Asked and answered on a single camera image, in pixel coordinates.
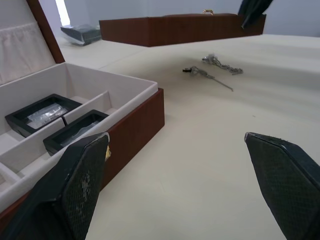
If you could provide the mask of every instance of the black device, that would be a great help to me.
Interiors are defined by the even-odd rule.
[[[53,104],[59,104],[61,107],[63,107],[66,110],[66,112],[62,114],[57,114],[57,115],[53,114],[51,117],[48,117],[46,119],[46,122],[44,122],[42,126],[38,128],[33,128],[28,125],[28,122],[30,122],[30,119],[28,118],[28,116],[30,116],[31,114],[37,111],[40,111],[41,109],[51,106]],[[5,119],[9,124],[9,126],[12,128],[12,130],[14,130],[18,134],[26,138],[31,134],[34,134],[35,132],[44,128],[48,124],[52,123],[52,121],[56,120],[59,117],[62,117],[64,114],[76,109],[81,105],[82,105],[81,103],[77,101],[73,101],[64,96],[60,96],[58,94],[51,94],[39,101],[36,101],[24,108],[21,108],[18,111],[15,111],[5,116]]]
[[[0,240],[85,240],[108,144],[107,133],[71,144],[30,191]]]
[[[298,145],[247,132],[261,193],[288,240],[320,240],[320,166]]]
[[[71,43],[78,46],[86,46],[101,39],[100,29],[88,24],[62,26],[60,29]]]

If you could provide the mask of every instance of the jewelry box lid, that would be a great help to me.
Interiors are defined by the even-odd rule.
[[[64,61],[39,0],[0,1],[0,86]]]

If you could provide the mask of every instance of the white fabric lining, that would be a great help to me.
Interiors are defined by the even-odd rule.
[[[0,85],[54,64],[37,23],[0,30]]]

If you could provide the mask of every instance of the white table surface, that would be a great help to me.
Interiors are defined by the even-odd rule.
[[[86,239],[285,239],[244,136],[288,140],[320,164],[319,38],[261,35],[153,48],[101,41],[61,50],[67,62],[164,88],[164,128],[101,191]],[[244,74],[201,63],[209,53]],[[234,92],[182,72],[193,65]]]

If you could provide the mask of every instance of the wooden box lid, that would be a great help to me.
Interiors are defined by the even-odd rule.
[[[266,15],[256,24],[243,29],[243,16],[236,14],[178,14],[101,20],[103,40],[155,47],[208,40],[261,35]]]

